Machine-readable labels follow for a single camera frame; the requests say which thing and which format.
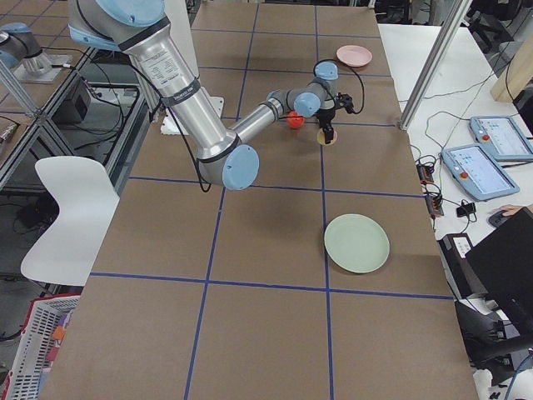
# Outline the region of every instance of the blue framed tablet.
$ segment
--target blue framed tablet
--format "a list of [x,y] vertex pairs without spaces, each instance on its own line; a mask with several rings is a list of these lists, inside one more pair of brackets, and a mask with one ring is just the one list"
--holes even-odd
[[470,128],[496,161],[533,160],[533,146],[511,117],[472,117]]
[[475,200],[485,201],[520,191],[500,164],[479,144],[443,150],[442,161]]

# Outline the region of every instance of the plate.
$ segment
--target plate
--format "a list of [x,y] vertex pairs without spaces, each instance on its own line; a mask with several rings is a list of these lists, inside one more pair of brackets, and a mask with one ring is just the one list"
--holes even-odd
[[353,273],[377,270],[385,263],[391,249],[383,228],[361,214],[344,214],[331,221],[324,243],[331,259]]
[[363,46],[342,46],[336,51],[336,56],[350,67],[362,67],[372,60],[372,53]]

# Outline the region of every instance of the tablet screen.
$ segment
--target tablet screen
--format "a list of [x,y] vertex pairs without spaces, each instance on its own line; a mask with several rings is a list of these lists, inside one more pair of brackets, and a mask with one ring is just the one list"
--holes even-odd
[[531,155],[530,149],[524,144],[508,118],[480,118],[480,125],[491,137],[492,144],[501,155]]
[[498,193],[512,188],[492,161],[477,146],[453,150],[450,155],[468,173],[470,180],[481,193]]

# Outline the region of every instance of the white basket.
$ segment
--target white basket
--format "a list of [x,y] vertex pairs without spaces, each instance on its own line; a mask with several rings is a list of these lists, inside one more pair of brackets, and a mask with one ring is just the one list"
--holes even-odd
[[46,356],[54,346],[59,318],[76,308],[79,298],[68,294],[32,301],[2,400],[37,399],[41,371],[51,364]]

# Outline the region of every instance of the black monitor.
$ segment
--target black monitor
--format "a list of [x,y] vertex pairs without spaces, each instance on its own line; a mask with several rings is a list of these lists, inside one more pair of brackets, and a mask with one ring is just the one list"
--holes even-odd
[[466,259],[521,335],[533,333],[533,213],[522,208]]

